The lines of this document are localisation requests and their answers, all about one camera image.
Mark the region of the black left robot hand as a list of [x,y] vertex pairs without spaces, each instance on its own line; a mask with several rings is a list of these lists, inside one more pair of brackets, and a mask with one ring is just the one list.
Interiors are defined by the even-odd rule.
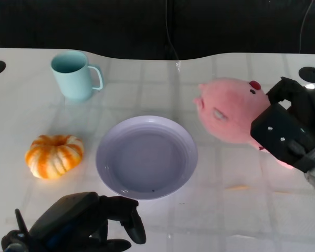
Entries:
[[136,200],[100,196],[96,192],[60,198],[29,230],[46,251],[126,251],[125,239],[108,239],[108,221],[118,221],[132,242],[142,245],[146,233]]

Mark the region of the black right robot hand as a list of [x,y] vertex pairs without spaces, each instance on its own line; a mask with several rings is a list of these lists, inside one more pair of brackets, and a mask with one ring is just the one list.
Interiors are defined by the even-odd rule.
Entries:
[[250,135],[279,161],[315,172],[315,89],[283,77],[267,96],[270,106],[252,122]]

